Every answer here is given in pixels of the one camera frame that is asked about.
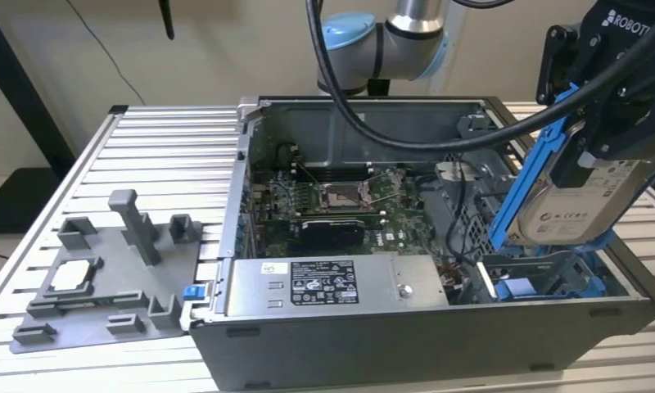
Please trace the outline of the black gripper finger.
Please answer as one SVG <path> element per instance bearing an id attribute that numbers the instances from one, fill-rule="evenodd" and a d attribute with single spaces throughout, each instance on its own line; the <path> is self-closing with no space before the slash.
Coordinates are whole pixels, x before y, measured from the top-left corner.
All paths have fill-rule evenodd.
<path id="1" fill-rule="evenodd" d="M 544 39 L 536 103 L 549 105 L 569 84 L 580 86 L 591 78 L 597 59 L 597 35 L 581 35 L 580 25 L 552 25 Z"/>
<path id="2" fill-rule="evenodd" d="M 645 164 L 655 177 L 655 83 L 617 89 L 569 119 L 580 129 L 549 170 L 559 188 L 581 187 L 600 161 Z"/>

